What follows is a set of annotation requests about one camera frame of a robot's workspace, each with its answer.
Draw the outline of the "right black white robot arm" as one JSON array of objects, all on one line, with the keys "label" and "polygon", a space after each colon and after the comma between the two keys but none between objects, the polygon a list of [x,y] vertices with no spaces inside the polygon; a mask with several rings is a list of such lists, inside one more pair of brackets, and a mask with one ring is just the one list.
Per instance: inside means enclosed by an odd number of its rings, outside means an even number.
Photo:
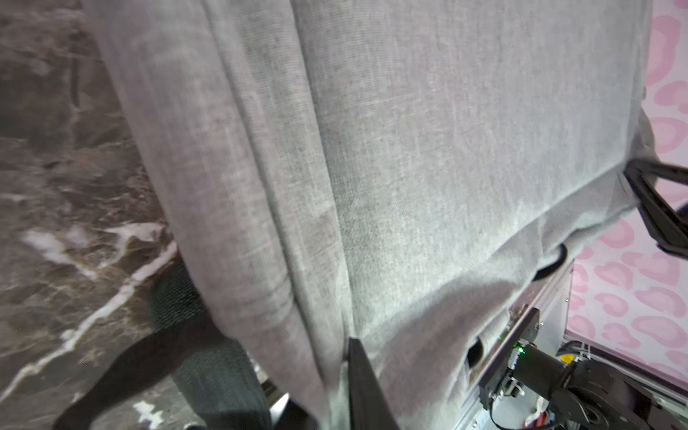
[{"label": "right black white robot arm", "polygon": [[[663,178],[685,185],[684,167],[634,159],[625,177],[640,200],[641,218],[665,254],[687,257],[687,209],[675,210],[650,182]],[[478,381],[482,408],[493,414],[507,397],[536,394],[548,402],[554,420],[550,429],[684,429],[660,390],[673,396],[687,392],[662,381],[617,356],[595,350],[571,364],[562,360],[573,352],[570,341],[554,353],[537,344],[544,320],[534,305],[525,306],[510,331],[500,339],[496,355]]]}]

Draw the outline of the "grey laptop bag with strap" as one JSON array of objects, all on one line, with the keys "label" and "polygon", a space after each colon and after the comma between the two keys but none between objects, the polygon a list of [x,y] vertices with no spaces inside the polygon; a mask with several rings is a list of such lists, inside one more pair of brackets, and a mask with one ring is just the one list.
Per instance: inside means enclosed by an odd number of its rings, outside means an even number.
[{"label": "grey laptop bag with strap", "polygon": [[649,1],[87,1],[204,303],[66,410],[224,338],[319,429],[359,340],[395,421],[450,429],[474,347],[635,205]]}]

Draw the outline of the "aluminium front rail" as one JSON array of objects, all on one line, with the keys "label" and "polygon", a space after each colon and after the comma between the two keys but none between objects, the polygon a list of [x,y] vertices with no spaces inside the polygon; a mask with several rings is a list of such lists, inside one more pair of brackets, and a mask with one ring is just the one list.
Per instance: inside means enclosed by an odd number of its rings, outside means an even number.
[{"label": "aluminium front rail", "polygon": [[531,284],[509,309],[506,328],[471,371],[457,429],[521,429],[530,415],[544,410],[535,392],[511,378],[512,367],[528,344],[555,355],[564,340],[572,279],[568,263]]}]

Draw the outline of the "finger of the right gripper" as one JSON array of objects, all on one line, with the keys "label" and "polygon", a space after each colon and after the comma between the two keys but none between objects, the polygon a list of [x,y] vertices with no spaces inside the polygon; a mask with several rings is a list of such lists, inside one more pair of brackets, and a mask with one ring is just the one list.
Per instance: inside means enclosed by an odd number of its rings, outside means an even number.
[{"label": "finger of the right gripper", "polygon": [[653,179],[666,179],[687,185],[687,168],[632,159],[625,167],[625,177],[639,200],[639,212],[658,249],[677,258],[687,257],[687,205],[673,209],[657,192]]}]

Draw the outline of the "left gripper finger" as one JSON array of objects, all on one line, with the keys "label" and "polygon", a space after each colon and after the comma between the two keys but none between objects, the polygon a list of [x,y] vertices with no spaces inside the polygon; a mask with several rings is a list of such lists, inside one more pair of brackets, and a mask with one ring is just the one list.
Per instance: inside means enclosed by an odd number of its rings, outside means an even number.
[{"label": "left gripper finger", "polygon": [[363,343],[349,339],[349,418],[353,430],[399,430]]}]

